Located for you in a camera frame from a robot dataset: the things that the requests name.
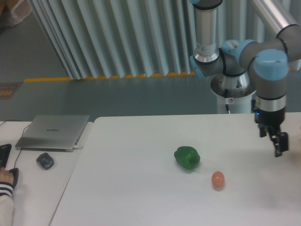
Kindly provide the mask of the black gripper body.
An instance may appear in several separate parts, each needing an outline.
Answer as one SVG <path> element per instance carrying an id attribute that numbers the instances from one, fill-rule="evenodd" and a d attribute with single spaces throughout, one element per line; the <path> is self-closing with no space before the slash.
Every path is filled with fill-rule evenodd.
<path id="1" fill-rule="evenodd" d="M 254 112 L 254 121 L 260 131 L 280 132 L 280 125 L 285 120 L 286 99 L 262 99 L 251 101 L 251 110 Z"/>

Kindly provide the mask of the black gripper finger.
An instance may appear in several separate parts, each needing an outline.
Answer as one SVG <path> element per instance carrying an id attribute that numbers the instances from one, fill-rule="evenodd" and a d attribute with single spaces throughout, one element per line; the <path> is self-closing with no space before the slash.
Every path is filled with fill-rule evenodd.
<path id="1" fill-rule="evenodd" d="M 258 128 L 259 128 L 259 136 L 260 137 L 265 137 L 267 135 L 267 133 L 268 133 L 267 126 L 263 125 L 263 124 L 259 124 Z"/>
<path id="2" fill-rule="evenodd" d="M 289 150 L 289 136 L 288 133 L 280 130 L 271 131 L 270 139 L 275 148 L 275 157 L 282 156 L 282 153 Z"/>

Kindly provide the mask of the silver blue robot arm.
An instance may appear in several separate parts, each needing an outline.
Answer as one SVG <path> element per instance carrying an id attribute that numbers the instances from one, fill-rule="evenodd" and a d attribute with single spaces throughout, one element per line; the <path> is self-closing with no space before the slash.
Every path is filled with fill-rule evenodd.
<path id="1" fill-rule="evenodd" d="M 211 75 L 211 90 L 219 113 L 254 112 L 260 137 L 269 136 L 279 157 L 289 149 L 280 128 L 285 119 L 289 63 L 300 59 L 301 28 L 275 0 L 251 2 L 274 40 L 226 40 L 217 45 L 217 11 L 220 0 L 193 0 L 197 46 L 190 58 L 195 74 Z"/>

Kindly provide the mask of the person's hand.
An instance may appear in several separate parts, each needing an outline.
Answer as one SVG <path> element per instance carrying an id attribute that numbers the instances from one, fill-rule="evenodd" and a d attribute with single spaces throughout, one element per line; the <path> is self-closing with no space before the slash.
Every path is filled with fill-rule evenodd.
<path id="1" fill-rule="evenodd" d="M 14 182 L 14 175 L 13 173 L 9 172 L 9 170 L 6 170 L 4 167 L 0 169 L 0 182 L 1 183 L 8 183 L 13 184 Z"/>

